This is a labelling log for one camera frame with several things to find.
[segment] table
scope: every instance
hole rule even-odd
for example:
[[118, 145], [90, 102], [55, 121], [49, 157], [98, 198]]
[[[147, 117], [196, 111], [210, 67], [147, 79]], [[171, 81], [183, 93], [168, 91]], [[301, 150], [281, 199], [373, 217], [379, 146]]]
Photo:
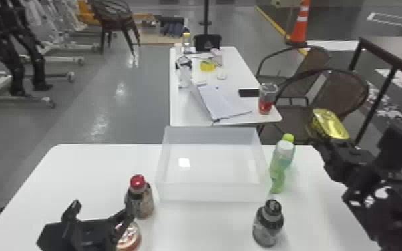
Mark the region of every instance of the table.
[[[39, 250], [35, 242], [76, 198], [79, 219], [121, 209], [129, 178], [141, 173], [154, 187], [156, 211], [138, 220], [139, 250], [267, 250], [252, 238], [260, 204], [161, 202], [154, 186], [160, 145], [79, 145], [52, 148], [0, 214], [0, 250]], [[263, 146], [269, 161], [274, 146]], [[345, 187], [323, 170], [320, 155], [297, 146], [286, 191], [276, 196], [285, 225], [274, 250], [379, 250], [341, 201]]]
[[393, 80], [396, 74], [396, 71], [402, 71], [402, 37], [360, 37], [359, 44], [354, 52], [351, 64], [349, 65], [349, 70], [353, 71], [355, 69], [363, 49], [366, 49], [373, 55], [389, 63], [391, 65], [391, 71], [383, 83], [373, 106], [369, 110], [369, 113], [366, 116], [359, 133], [357, 134], [355, 139], [356, 143], [359, 143], [363, 137], [363, 134], [365, 133], [369, 122], [371, 122], [375, 111], [380, 104], [380, 101], [386, 94], [388, 87], [391, 84], [391, 80]]
[[[193, 78], [207, 79], [208, 84], [220, 87], [224, 95], [237, 95], [239, 89], [255, 89], [259, 83], [252, 74], [251, 70], [243, 60], [235, 47], [221, 47], [223, 51], [224, 68], [227, 79], [217, 80], [216, 73], [202, 73], [197, 63], [199, 60], [194, 59]], [[171, 126], [210, 126], [212, 120], [202, 109], [201, 105], [196, 102], [188, 89], [178, 88], [179, 81], [176, 75], [174, 62], [176, 60], [176, 52], [174, 48], [170, 49], [170, 125]], [[260, 115], [258, 112], [258, 98], [247, 97], [242, 98], [243, 105], [252, 110], [252, 113], [222, 119], [216, 126], [233, 126], [233, 125], [260, 125], [265, 123], [275, 123], [282, 120], [282, 116], [277, 109], [273, 107], [269, 115]]]

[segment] notebook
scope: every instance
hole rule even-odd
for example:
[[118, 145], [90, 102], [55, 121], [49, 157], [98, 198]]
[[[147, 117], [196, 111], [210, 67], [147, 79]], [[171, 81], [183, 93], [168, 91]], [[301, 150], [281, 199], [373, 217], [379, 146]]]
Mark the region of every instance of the notebook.
[[251, 113], [251, 109], [233, 102], [213, 85], [189, 83], [189, 89], [197, 102], [204, 107], [212, 121], [228, 119]]

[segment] mannequin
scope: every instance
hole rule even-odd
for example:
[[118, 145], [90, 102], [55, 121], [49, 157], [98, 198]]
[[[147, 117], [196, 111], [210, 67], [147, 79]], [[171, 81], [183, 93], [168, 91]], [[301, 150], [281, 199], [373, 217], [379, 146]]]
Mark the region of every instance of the mannequin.
[[40, 42], [29, 28], [24, 6], [19, 0], [0, 0], [0, 61], [13, 77], [9, 93], [12, 96], [27, 96], [23, 88], [25, 68], [11, 41], [11, 35], [24, 46], [31, 57], [34, 90], [50, 90], [53, 85], [45, 82], [45, 60], [36, 48]]

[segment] black bottle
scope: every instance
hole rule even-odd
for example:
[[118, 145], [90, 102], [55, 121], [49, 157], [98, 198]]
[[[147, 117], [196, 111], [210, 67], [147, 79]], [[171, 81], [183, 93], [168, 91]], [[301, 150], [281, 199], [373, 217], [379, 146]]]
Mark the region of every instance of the black bottle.
[[276, 244], [276, 235], [283, 226], [282, 206], [277, 200], [267, 200], [265, 205], [257, 210], [252, 225], [252, 236], [259, 245], [269, 248]]

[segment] phone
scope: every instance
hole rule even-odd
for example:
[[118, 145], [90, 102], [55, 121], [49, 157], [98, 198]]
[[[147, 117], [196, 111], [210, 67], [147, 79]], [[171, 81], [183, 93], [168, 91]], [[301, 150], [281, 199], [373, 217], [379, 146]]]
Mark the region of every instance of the phone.
[[240, 97], [258, 97], [258, 89], [239, 89]]

